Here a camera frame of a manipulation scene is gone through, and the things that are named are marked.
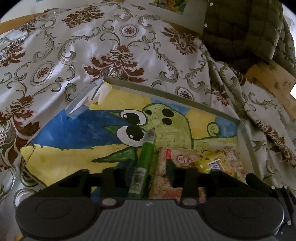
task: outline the quilted jacket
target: quilted jacket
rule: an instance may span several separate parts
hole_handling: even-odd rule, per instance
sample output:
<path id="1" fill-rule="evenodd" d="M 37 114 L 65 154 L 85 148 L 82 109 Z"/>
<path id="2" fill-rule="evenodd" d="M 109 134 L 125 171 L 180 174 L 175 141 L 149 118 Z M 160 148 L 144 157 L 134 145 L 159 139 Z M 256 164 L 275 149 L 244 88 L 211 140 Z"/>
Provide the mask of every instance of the quilted jacket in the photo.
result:
<path id="1" fill-rule="evenodd" d="M 294 41 L 278 0 L 210 0 L 202 39 L 216 60 L 241 72 L 273 59 L 296 77 Z"/>

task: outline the silver screw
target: silver screw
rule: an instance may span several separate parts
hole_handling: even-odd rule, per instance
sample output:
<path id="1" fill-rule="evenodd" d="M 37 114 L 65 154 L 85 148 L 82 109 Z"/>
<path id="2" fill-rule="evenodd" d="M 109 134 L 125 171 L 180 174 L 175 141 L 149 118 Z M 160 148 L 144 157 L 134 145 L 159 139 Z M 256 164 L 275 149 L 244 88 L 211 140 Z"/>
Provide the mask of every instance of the silver screw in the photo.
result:
<path id="1" fill-rule="evenodd" d="M 113 198 L 105 198 L 103 201 L 102 201 L 102 204 L 104 206 L 114 206 L 116 204 L 116 200 L 113 199 Z"/>
<path id="2" fill-rule="evenodd" d="M 182 202 L 186 206 L 194 206 L 197 204 L 197 201 L 194 198 L 185 198 Z"/>

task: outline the black spot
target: black spot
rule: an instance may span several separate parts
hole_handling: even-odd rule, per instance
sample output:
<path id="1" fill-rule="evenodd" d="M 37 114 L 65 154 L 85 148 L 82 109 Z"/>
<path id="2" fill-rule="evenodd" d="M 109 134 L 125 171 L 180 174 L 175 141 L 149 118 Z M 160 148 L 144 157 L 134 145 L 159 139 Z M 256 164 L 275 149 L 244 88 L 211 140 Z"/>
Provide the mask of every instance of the black spot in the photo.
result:
<path id="1" fill-rule="evenodd" d="M 166 117 L 173 117 L 174 112 L 172 112 L 170 109 L 163 109 L 163 115 Z"/>
<path id="2" fill-rule="evenodd" d="M 126 134 L 134 141 L 140 141 L 144 137 L 144 133 L 138 126 L 128 126 L 126 128 Z"/>
<path id="3" fill-rule="evenodd" d="M 165 125 L 171 125 L 172 124 L 172 120 L 170 119 L 170 118 L 163 118 L 163 123 L 165 124 Z"/>
<path id="4" fill-rule="evenodd" d="M 140 117 L 136 113 L 125 113 L 122 118 L 132 125 L 138 125 L 140 123 Z"/>
<path id="5" fill-rule="evenodd" d="M 151 111 L 151 110 L 145 110 L 145 113 L 146 113 L 147 115 L 152 115 L 152 111 Z"/>

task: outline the glue stick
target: glue stick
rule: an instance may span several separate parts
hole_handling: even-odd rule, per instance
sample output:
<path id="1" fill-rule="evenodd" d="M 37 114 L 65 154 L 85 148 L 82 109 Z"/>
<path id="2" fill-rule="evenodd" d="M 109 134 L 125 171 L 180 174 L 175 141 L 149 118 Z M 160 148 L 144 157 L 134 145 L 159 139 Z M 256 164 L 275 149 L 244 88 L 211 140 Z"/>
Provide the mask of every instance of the glue stick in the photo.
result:
<path id="1" fill-rule="evenodd" d="M 146 183 L 147 176 L 154 153 L 154 144 L 156 139 L 155 129 L 150 129 L 144 136 L 142 150 L 137 162 L 136 170 L 133 173 L 133 179 L 128 191 L 128 197 L 141 198 Z"/>

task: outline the colorful picture on wall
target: colorful picture on wall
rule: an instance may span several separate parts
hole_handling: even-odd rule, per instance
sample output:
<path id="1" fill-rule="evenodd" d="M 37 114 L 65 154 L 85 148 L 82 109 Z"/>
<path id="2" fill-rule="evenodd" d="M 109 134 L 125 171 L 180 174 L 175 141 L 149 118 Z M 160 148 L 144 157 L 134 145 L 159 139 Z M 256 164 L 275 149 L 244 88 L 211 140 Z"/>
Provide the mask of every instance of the colorful picture on wall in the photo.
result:
<path id="1" fill-rule="evenodd" d="M 154 2 L 149 4 L 173 12 L 183 13 L 187 4 L 187 0 L 154 0 Z"/>
<path id="2" fill-rule="evenodd" d="M 223 146 L 237 145 L 234 122 L 112 88 L 103 103 L 91 104 L 74 119 L 61 111 L 21 153 L 26 168 L 46 185 L 80 169 L 98 173 L 108 167 L 126 167 L 132 176 L 144 134 L 151 128 L 156 130 L 156 150 L 192 148 L 207 156 Z"/>

